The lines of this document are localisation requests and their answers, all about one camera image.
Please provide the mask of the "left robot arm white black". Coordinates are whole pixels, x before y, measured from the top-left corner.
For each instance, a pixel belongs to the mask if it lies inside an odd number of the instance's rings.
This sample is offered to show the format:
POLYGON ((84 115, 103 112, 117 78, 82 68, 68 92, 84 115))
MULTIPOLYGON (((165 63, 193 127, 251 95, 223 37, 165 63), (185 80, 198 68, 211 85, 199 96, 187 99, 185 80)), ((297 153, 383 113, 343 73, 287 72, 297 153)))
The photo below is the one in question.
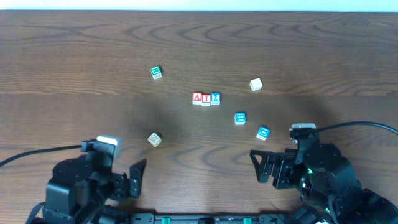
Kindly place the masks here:
POLYGON ((119 158, 121 142, 98 136, 83 141, 83 155, 59 162, 46 185, 45 201, 36 205, 28 223, 132 223, 132 215, 106 204, 138 198, 146 160, 129 168, 129 173, 112 171, 119 158))

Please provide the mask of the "red letter I block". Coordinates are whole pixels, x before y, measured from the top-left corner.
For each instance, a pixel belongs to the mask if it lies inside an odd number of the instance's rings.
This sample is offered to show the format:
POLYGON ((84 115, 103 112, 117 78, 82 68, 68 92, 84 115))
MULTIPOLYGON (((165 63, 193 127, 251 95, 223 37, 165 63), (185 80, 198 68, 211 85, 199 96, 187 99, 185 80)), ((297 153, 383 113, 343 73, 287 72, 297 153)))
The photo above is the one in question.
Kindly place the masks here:
POLYGON ((201 95, 201 105, 202 106, 211 106, 211 95, 210 94, 202 94, 201 95))

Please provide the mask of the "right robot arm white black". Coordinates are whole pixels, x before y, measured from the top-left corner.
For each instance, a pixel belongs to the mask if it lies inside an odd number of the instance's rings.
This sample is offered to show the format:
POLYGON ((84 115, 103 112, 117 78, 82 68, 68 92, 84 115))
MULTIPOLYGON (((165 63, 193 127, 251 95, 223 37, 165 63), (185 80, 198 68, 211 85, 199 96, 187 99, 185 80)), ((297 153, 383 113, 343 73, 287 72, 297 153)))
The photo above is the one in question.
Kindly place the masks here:
POLYGON ((302 200, 326 211, 334 223, 397 223, 397 207, 362 187, 354 167, 315 128, 291 128, 297 148, 284 152, 251 150, 258 182, 270 177, 278 189, 295 188, 302 200))

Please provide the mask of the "red letter A block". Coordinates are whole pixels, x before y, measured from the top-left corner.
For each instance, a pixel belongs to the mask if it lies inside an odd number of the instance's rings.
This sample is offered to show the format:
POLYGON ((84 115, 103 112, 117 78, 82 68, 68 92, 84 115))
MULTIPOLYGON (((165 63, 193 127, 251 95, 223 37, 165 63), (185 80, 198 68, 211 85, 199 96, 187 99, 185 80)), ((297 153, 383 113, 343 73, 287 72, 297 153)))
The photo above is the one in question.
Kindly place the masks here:
POLYGON ((202 92, 193 92, 192 95, 192 104, 193 105, 201 105, 202 103, 202 92))

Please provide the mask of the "blue number 2 block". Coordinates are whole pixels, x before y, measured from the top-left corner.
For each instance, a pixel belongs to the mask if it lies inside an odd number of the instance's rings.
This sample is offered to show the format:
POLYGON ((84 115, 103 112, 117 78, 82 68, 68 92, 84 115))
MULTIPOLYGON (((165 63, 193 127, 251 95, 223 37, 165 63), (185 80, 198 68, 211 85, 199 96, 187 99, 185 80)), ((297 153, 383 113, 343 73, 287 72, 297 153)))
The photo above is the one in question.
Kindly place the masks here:
POLYGON ((211 105, 219 105, 221 101, 221 93, 211 93, 211 105))

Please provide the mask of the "blue letter H block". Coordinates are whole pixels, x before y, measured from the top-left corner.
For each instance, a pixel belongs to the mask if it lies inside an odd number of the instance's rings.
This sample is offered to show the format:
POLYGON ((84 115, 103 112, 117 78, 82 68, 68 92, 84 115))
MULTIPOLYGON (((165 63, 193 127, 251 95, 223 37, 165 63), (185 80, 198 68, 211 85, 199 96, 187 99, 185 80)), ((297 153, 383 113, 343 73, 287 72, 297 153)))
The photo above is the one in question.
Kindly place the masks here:
POLYGON ((234 116, 235 125, 244 125, 246 123, 246 114, 245 113, 236 113, 234 116))

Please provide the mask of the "cream block with K drawing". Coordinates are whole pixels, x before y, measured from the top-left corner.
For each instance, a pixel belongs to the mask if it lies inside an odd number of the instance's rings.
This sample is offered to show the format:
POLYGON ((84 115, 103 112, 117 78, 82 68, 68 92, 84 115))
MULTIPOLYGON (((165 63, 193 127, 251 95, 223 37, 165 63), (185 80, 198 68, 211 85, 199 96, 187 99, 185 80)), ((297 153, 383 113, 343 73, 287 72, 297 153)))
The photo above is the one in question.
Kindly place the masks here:
POLYGON ((159 132, 153 132, 147 140, 154 146, 157 147, 162 142, 162 135, 159 132))

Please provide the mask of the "green letter block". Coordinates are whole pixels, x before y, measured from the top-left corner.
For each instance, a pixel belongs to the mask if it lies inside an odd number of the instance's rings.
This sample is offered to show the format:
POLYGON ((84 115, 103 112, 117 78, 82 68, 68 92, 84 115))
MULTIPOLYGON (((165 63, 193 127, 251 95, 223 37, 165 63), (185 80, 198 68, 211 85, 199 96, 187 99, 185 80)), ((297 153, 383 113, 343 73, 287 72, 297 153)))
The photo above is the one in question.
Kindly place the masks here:
POLYGON ((154 80, 162 78, 162 69, 160 66, 154 66, 150 69, 150 72, 152 74, 152 78, 154 80))

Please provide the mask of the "blue letter D block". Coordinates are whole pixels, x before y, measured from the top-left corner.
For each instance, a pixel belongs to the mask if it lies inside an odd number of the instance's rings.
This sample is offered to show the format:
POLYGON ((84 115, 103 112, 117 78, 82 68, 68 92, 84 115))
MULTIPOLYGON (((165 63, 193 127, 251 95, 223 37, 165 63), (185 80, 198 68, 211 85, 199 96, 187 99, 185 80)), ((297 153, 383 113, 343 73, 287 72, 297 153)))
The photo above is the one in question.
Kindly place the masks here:
POLYGON ((269 137, 269 134, 270 134, 270 129, 261 126, 256 134, 256 137, 258 139, 261 139, 262 141, 265 141, 269 137))

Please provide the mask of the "cream wooden block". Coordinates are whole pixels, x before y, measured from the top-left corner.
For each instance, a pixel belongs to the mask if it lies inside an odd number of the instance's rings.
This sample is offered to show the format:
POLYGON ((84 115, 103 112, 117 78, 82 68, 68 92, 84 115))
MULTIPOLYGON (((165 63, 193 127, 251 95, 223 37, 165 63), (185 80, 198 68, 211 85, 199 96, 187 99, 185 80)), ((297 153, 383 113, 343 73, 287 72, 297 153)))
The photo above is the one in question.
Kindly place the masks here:
POLYGON ((262 88, 263 84, 260 78, 252 79, 249 83, 252 91, 258 91, 262 88))

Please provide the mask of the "black mounting rail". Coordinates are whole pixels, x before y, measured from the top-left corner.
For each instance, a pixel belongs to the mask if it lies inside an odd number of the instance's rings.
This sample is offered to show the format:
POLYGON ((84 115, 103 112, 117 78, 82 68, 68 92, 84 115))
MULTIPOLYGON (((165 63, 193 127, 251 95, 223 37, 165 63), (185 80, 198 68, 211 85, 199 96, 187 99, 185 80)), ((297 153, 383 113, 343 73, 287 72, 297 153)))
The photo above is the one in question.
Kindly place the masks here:
POLYGON ((260 215, 154 215, 135 213, 129 218, 129 224, 310 224, 317 223, 316 218, 303 218, 286 214, 260 215))

